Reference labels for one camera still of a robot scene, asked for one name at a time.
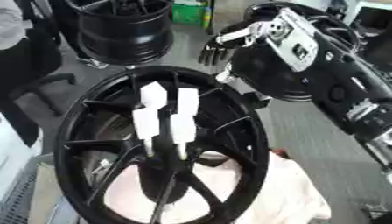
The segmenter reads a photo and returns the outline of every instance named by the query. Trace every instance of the screw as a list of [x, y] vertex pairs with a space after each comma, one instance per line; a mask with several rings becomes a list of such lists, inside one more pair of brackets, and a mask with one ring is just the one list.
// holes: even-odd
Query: screw
[[333, 53], [332, 52], [327, 52], [325, 54], [325, 60], [326, 61], [331, 61], [333, 59]]
[[392, 185], [392, 171], [385, 173], [387, 181]]
[[309, 83], [308, 79], [306, 79], [306, 78], [303, 78], [303, 79], [301, 80], [301, 82], [304, 83], [304, 84], [308, 84], [308, 83]]
[[136, 66], [126, 66], [125, 67], [126, 70], [132, 70], [132, 69], [135, 69], [135, 68], [136, 68]]

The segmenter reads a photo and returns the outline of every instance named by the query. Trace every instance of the green box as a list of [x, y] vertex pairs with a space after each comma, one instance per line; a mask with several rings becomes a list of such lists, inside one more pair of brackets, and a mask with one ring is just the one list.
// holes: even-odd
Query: green box
[[202, 25], [204, 9], [204, 6], [173, 3], [171, 5], [173, 22], [188, 25]]

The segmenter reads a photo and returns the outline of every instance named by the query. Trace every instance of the white table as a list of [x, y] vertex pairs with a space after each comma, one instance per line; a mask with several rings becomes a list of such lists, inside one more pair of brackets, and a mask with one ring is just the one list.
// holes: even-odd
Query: white table
[[350, 25], [360, 14], [362, 8], [372, 8], [380, 10], [392, 11], [392, 0], [346, 0], [348, 10], [344, 18], [344, 22]]
[[39, 142], [29, 148], [0, 113], [0, 213], [30, 159], [41, 154], [41, 146]]

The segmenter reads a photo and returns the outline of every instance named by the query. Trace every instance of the person's leg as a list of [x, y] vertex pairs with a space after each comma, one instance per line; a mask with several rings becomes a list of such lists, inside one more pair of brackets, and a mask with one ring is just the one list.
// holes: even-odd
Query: person's leg
[[78, 61], [98, 69], [104, 69], [108, 65], [94, 59], [90, 59], [79, 45], [79, 15], [65, 2], [65, 0], [49, 0], [54, 19], [59, 31], [63, 34], [66, 42], [75, 51]]

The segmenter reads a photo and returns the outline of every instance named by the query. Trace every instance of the person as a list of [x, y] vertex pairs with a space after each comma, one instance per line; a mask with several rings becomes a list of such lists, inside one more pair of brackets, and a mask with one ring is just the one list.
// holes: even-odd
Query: person
[[10, 91], [32, 73], [31, 48], [26, 37], [26, 28], [31, 27], [30, 21], [23, 21], [14, 0], [0, 1], [0, 113], [27, 146], [41, 148], [37, 145], [42, 142], [42, 129], [10, 98]]
[[79, 15], [66, 3], [65, 0], [49, 0], [52, 14], [56, 20], [59, 31], [69, 46], [75, 51], [77, 60], [83, 64], [97, 69], [105, 69], [108, 64], [91, 59], [82, 50], [78, 42]]

